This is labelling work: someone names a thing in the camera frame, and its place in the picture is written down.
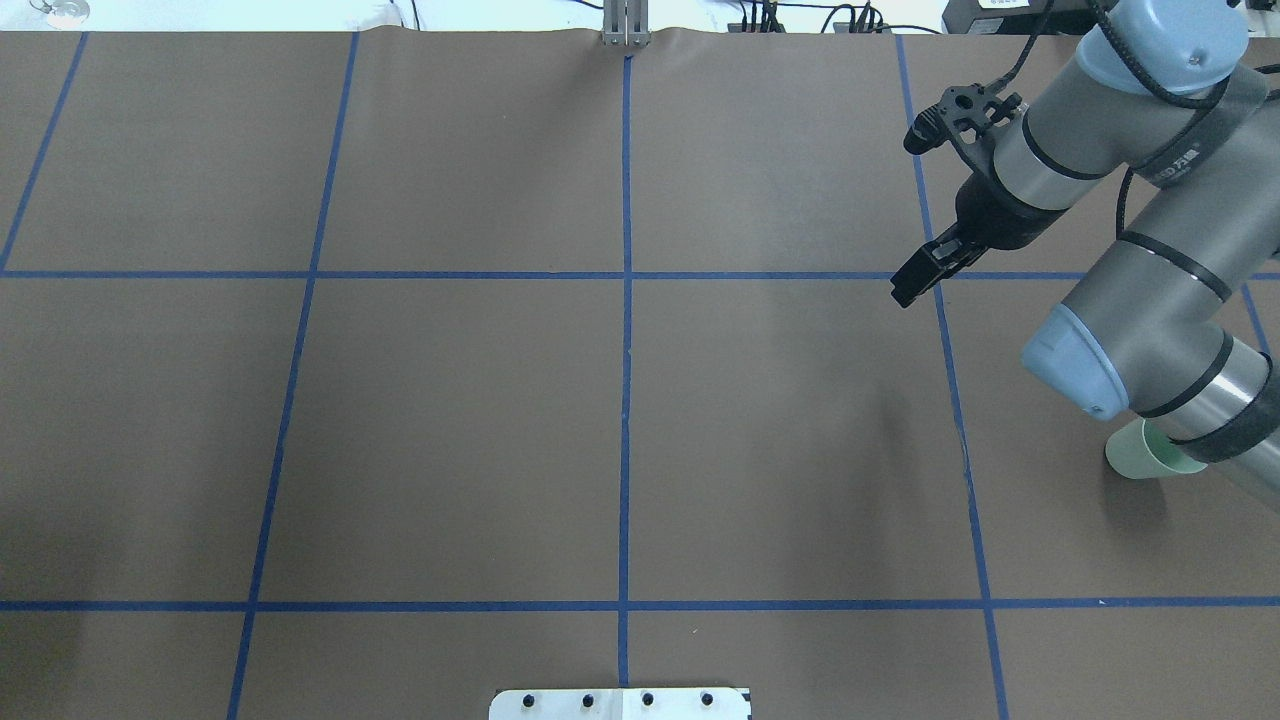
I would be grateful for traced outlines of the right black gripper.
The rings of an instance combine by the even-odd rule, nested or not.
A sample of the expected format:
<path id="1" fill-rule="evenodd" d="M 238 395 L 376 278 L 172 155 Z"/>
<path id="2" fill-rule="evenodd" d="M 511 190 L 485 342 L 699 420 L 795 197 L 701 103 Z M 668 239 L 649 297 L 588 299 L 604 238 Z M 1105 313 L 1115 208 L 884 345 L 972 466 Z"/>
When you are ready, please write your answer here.
<path id="1" fill-rule="evenodd" d="M 955 197 L 956 222 L 922 245 L 890 278 L 891 297 L 910 307 L 942 281 L 975 264 L 986 250 L 1016 251 L 1036 241 L 1066 211 L 1023 202 L 996 179 L 974 172 Z"/>

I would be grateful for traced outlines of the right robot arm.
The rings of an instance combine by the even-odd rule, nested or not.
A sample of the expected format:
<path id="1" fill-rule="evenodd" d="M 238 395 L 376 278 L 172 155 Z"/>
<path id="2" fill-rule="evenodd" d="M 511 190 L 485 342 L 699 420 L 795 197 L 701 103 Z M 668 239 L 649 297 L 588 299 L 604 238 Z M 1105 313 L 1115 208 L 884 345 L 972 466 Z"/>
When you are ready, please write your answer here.
<path id="1" fill-rule="evenodd" d="M 1230 1 L 1089 5 L 1094 26 L 1032 102 L 1014 73 L 954 86 L 904 147 L 951 143 L 970 174 L 950 228 L 892 277 L 910 306 L 991 250 L 1024 249 L 1124 168 L 1155 196 L 1021 351 L 1023 366 L 1083 413 L 1135 420 L 1105 447 L 1130 479 L 1217 468 L 1277 507 L 1277 355 L 1215 322 L 1277 256 L 1274 65 L 1243 63 Z"/>

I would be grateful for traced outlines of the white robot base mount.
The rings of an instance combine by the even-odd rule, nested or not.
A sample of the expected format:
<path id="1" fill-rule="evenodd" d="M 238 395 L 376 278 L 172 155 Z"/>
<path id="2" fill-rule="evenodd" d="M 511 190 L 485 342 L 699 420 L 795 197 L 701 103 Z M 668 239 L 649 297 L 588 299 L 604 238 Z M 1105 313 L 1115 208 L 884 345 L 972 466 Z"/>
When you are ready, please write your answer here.
<path id="1" fill-rule="evenodd" d="M 492 700 L 489 719 L 751 719 L 748 689 L 640 687 L 511 689 Z"/>

